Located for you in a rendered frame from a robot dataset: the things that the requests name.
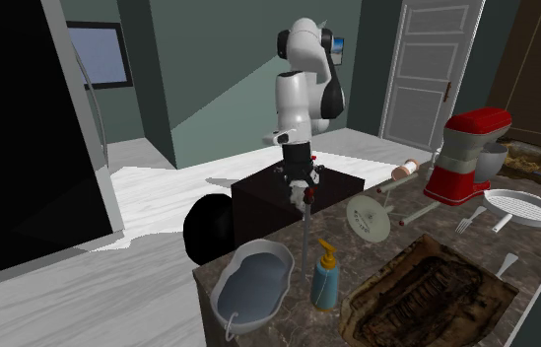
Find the red stand mixer grey bowl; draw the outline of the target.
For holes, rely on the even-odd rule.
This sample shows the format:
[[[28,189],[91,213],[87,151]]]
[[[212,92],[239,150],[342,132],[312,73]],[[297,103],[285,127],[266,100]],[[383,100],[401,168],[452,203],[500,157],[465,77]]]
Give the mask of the red stand mixer grey bowl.
[[[452,116],[444,126],[442,146],[424,194],[449,206],[482,195],[490,182],[475,179],[484,146],[495,142],[511,126],[511,115],[497,107],[483,107]]]

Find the brown rusty sink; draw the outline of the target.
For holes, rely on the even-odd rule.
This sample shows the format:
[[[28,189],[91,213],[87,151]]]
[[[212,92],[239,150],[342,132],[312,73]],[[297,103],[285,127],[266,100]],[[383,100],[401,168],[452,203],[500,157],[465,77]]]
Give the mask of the brown rusty sink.
[[[423,234],[342,301],[338,332],[351,347],[474,347],[517,294]]]

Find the white panelled door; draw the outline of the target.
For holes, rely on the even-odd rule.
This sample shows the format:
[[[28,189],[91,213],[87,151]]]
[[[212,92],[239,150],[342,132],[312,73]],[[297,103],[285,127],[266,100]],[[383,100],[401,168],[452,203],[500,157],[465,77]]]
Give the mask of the white panelled door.
[[[486,0],[403,0],[379,135],[441,146]]]

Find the black round bin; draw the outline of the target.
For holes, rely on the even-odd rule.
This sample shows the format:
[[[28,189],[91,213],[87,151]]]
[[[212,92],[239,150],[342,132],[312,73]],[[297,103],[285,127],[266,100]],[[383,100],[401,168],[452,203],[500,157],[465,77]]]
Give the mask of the black round bin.
[[[183,222],[183,240],[188,257],[204,265],[235,249],[233,202],[224,193],[198,199]]]

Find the small framed wall picture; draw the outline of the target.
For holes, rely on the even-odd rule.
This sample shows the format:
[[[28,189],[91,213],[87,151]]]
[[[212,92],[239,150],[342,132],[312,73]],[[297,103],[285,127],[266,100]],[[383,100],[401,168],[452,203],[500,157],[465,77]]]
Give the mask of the small framed wall picture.
[[[343,60],[344,38],[334,37],[330,50],[330,57],[335,66],[340,66]]]

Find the dark robot stand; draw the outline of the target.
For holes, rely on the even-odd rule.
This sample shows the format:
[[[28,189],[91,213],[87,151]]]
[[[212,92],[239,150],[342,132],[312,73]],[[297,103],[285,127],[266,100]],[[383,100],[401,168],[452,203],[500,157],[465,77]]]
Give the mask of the dark robot stand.
[[[231,186],[235,247],[264,238],[302,219],[303,213],[290,202],[290,192],[284,179],[275,172],[280,165],[282,162],[272,164]],[[311,213],[364,190],[362,178],[325,169],[313,194]]]

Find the brown rusty tray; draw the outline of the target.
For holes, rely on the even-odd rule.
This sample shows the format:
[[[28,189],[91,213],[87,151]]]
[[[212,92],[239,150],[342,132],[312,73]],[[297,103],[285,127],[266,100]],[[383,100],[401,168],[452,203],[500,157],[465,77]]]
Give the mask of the brown rusty tray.
[[[541,147],[507,137],[498,143],[507,148],[507,157],[499,175],[512,179],[528,179],[541,184]]]

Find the thin grey upright rod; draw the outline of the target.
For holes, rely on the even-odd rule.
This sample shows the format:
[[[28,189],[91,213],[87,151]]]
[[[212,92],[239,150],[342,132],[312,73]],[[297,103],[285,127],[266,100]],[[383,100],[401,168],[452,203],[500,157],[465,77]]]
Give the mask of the thin grey upright rod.
[[[303,224],[303,247],[302,247],[302,261],[301,261],[301,284],[305,285],[306,282],[306,261],[307,261],[307,244],[308,244],[308,232],[310,225],[310,205],[311,203],[304,203],[304,224]]]

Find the blue soap bottle yellow pump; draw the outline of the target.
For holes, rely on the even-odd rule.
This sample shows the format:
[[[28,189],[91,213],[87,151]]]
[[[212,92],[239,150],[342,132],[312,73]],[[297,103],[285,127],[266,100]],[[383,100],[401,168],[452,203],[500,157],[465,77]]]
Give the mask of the blue soap bottle yellow pump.
[[[335,256],[336,248],[318,239],[324,253],[316,260],[310,289],[310,302],[322,312],[332,311],[338,301],[340,266]]]

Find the dark framed window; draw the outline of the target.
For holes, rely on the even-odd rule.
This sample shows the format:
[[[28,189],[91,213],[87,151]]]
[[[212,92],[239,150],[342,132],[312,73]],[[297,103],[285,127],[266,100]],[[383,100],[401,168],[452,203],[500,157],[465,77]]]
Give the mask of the dark framed window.
[[[119,23],[67,21],[66,24],[94,89],[133,86]]]

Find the black refrigerator with grey side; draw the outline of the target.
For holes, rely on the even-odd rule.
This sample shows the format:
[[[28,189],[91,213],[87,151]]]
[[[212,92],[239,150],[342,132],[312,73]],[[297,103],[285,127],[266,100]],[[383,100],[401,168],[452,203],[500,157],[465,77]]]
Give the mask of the black refrigerator with grey side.
[[[0,282],[123,227],[59,0],[0,0]]]

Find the white fork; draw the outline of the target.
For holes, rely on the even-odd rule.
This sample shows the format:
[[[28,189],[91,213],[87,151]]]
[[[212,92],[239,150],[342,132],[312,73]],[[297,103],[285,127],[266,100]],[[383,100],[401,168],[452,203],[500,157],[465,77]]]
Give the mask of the white fork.
[[[484,206],[477,207],[470,217],[464,218],[459,222],[455,231],[458,234],[462,234],[472,224],[473,220],[477,218],[479,215],[481,215],[483,212],[485,212],[486,210],[487,208]]]

